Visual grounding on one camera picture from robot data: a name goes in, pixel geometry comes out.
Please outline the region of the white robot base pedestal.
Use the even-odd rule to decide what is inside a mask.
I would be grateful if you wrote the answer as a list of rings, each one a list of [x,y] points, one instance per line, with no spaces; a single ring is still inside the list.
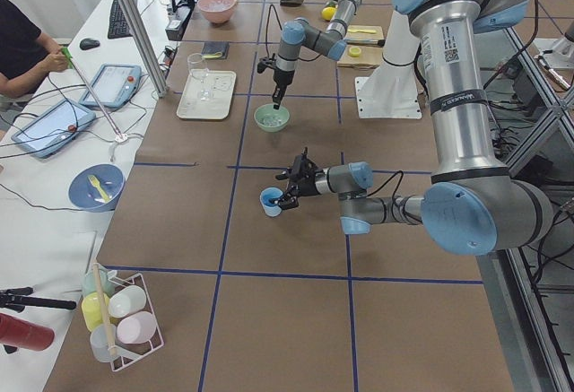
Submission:
[[[369,77],[355,78],[359,118],[422,117],[413,69],[419,45],[408,17],[393,11],[381,64]]]

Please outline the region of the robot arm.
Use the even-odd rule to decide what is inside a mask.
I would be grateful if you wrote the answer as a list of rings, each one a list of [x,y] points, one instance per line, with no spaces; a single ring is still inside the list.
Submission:
[[[527,0],[392,0],[418,39],[427,82],[438,170],[421,196],[378,198],[365,162],[321,169],[305,154],[282,174],[287,188],[274,199],[283,210],[303,196],[334,193],[344,233],[374,224],[422,225],[443,249],[481,256],[542,238],[552,205],[537,187],[510,176],[493,150],[488,98],[476,61],[474,35],[521,21]]]
[[[331,0],[336,3],[335,14],[323,30],[304,17],[297,17],[283,25],[277,55],[272,63],[275,88],[272,103],[279,109],[288,86],[292,83],[300,57],[305,47],[320,56],[338,61],[346,49],[344,38],[361,0]]]

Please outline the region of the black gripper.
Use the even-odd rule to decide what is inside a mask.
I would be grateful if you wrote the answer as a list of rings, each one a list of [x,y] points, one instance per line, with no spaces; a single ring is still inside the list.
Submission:
[[[274,69],[275,89],[273,93],[273,108],[275,110],[278,110],[281,107],[286,90],[293,81],[293,76],[293,71],[284,71],[280,68]]]
[[[288,187],[279,197],[274,199],[274,204],[282,210],[289,210],[299,206],[299,197],[317,196],[315,184],[318,167],[305,165],[303,168],[291,167],[276,174],[276,180],[289,180]]]

